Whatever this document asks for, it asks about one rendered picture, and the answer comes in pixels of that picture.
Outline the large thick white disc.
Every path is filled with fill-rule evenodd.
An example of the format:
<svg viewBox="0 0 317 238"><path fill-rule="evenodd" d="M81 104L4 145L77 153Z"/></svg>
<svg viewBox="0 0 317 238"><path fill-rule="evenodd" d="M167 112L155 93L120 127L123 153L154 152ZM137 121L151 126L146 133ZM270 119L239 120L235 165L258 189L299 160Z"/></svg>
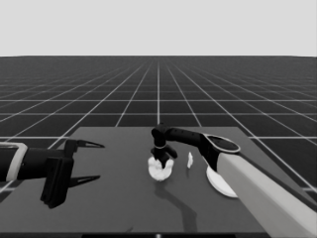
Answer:
<svg viewBox="0 0 317 238"><path fill-rule="evenodd" d="M231 198L237 198L238 196L236 193L231 189L231 187L225 182L225 180L214 170L212 170L210 167L206 170L206 175L211 183L211 185L221 194L231 197Z"/></svg>

